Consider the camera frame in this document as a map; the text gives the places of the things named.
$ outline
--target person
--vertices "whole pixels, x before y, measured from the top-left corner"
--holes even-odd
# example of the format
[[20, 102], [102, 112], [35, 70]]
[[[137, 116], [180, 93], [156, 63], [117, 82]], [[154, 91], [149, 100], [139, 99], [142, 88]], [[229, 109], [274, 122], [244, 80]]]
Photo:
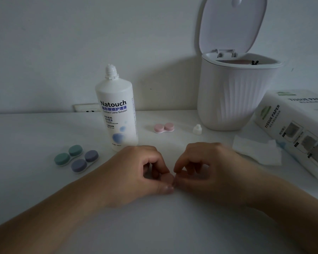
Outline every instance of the person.
[[[172, 185], [154, 179], [169, 173], [153, 146], [126, 147], [96, 170], [0, 225], [0, 253], [51, 253], [85, 218], [151, 194], [170, 194]], [[208, 176], [191, 178], [207, 165]], [[176, 186], [224, 205], [260, 210], [309, 253], [318, 253], [318, 200], [271, 175], [220, 143], [194, 143], [178, 158]]]

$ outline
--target small white cap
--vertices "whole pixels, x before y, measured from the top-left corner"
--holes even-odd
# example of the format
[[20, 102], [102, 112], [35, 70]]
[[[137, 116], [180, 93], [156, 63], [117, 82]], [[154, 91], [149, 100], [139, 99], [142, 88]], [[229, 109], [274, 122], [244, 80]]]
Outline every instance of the small white cap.
[[197, 124], [194, 128], [193, 128], [193, 133], [196, 135], [201, 135], [202, 132], [202, 128], [200, 124]]
[[114, 65], [112, 65], [112, 64], [107, 65], [105, 78], [108, 78], [111, 80], [119, 78], [119, 75], [117, 73], [117, 69]]

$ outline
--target white tissue sheet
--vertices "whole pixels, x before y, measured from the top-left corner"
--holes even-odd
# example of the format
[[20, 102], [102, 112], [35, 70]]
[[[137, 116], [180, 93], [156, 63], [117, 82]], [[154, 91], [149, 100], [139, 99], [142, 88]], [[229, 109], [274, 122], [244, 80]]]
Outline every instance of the white tissue sheet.
[[281, 166], [281, 149], [277, 147], [275, 140], [263, 144], [236, 135], [232, 148], [237, 153], [250, 156], [262, 165]]

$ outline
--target wall outlet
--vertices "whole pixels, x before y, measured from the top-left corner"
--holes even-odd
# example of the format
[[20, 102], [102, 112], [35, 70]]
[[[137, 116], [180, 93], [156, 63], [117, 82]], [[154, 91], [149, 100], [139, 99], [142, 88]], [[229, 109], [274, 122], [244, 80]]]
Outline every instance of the wall outlet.
[[75, 104], [73, 108], [75, 112], [100, 112], [98, 103]]

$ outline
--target tissue paper package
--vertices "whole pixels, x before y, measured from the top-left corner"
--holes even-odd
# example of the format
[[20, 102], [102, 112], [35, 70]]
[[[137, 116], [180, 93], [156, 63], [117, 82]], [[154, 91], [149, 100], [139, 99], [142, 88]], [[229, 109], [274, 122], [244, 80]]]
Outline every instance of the tissue paper package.
[[318, 94], [268, 91], [255, 122], [318, 179]]

